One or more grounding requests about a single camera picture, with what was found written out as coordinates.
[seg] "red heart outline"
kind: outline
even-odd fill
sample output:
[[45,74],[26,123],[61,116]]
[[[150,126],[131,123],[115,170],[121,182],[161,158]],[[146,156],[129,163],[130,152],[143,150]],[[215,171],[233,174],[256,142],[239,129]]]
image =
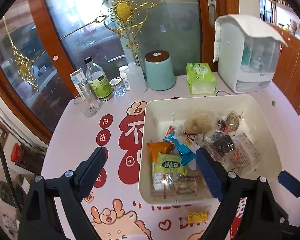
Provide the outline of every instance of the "red heart outline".
[[[161,225],[166,225],[166,223],[168,222],[168,227],[167,228],[162,228],[161,227]],[[165,221],[161,221],[159,224],[158,224],[158,227],[162,230],[162,231],[168,231],[170,228],[171,228],[171,225],[172,225],[172,223],[171,223],[171,220],[169,220],[169,219],[167,219],[167,220],[165,220]]]

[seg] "white plastic bin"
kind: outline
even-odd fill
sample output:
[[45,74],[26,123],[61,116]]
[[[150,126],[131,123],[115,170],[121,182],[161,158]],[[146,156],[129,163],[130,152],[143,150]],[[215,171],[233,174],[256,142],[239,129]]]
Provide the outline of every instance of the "white plastic bin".
[[261,162],[255,172],[245,174],[246,179],[265,176],[269,181],[277,179],[282,170],[278,151],[265,117],[255,99],[249,95],[212,96],[151,101],[146,106],[142,139],[142,155],[139,173],[139,191],[144,201],[151,205],[189,204],[211,198],[209,190],[201,181],[197,196],[179,194],[175,196],[151,196],[151,154],[147,143],[160,142],[167,128],[177,127],[191,116],[192,112],[214,110],[222,117],[234,110],[242,113],[237,134],[247,136],[259,152]]

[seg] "table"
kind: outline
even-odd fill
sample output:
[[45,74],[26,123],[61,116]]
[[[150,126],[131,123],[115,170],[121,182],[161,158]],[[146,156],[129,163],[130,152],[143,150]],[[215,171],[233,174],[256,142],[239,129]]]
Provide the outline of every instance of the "table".
[[[232,94],[218,73],[217,95]],[[282,168],[300,180],[300,120],[290,102],[271,82],[264,91],[250,94],[264,113],[282,163]],[[99,145],[104,146],[108,158],[89,199],[82,200],[90,221],[102,239],[198,239],[207,224],[187,224],[189,209],[207,209],[211,219],[218,208],[216,199],[191,206],[151,206],[143,201],[138,191],[139,159],[146,102],[173,97],[198,97],[191,95],[186,76],[178,76],[176,85],[166,91],[148,91],[135,96],[127,91],[121,98],[103,103],[93,117],[83,115],[84,104],[70,101],[53,133],[42,168],[45,179],[60,177],[74,170],[88,159]],[[277,181],[271,181],[275,200],[289,214],[292,225],[300,225],[300,198],[295,198]],[[239,224],[244,200],[234,219],[230,239]],[[66,236],[75,239],[66,220],[60,199],[56,207]]]

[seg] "black bottle cap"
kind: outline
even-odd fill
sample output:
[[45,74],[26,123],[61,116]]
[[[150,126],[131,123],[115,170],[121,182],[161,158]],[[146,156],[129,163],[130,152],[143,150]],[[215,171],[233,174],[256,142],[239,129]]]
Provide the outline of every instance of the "black bottle cap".
[[92,61],[92,57],[87,57],[84,59],[85,64],[88,64],[91,61]]

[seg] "wooden lid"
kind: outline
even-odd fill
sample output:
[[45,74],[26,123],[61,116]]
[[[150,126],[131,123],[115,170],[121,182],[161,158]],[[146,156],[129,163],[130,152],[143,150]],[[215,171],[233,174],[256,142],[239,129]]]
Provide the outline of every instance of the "wooden lid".
[[146,61],[161,62],[169,58],[169,53],[165,50],[154,50],[146,54]]

